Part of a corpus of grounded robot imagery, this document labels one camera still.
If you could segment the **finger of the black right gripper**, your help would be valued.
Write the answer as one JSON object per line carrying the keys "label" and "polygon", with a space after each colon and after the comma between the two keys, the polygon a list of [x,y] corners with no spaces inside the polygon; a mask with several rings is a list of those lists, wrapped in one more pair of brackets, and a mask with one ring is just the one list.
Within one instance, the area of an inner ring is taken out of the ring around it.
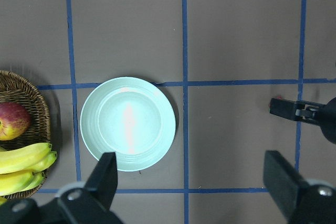
{"label": "finger of the black right gripper", "polygon": [[287,120],[300,121],[302,117],[297,115],[297,110],[303,110],[304,107],[303,104],[297,101],[272,98],[270,100],[269,113]]}

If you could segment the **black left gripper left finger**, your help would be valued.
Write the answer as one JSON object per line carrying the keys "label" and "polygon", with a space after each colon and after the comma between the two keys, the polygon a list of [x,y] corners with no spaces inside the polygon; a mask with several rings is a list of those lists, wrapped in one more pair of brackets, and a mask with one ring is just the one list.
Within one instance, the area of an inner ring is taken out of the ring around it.
{"label": "black left gripper left finger", "polygon": [[118,186],[116,154],[104,153],[86,182],[64,186],[57,206],[66,223],[118,223],[110,211]]}

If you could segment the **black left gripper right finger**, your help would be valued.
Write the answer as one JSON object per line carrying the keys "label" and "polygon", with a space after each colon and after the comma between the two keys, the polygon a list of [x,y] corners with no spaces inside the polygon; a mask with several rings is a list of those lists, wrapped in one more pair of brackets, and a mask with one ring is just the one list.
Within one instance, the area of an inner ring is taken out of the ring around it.
{"label": "black left gripper right finger", "polygon": [[305,179],[278,151],[265,151],[263,181],[287,223],[335,223],[335,186]]}

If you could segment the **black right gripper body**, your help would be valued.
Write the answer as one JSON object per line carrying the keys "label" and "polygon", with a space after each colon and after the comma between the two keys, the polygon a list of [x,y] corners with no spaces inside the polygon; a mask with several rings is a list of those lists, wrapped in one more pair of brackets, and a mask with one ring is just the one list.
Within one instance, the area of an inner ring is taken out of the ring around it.
{"label": "black right gripper body", "polygon": [[335,98],[327,104],[298,100],[295,116],[299,122],[318,126],[323,136],[335,144]]}

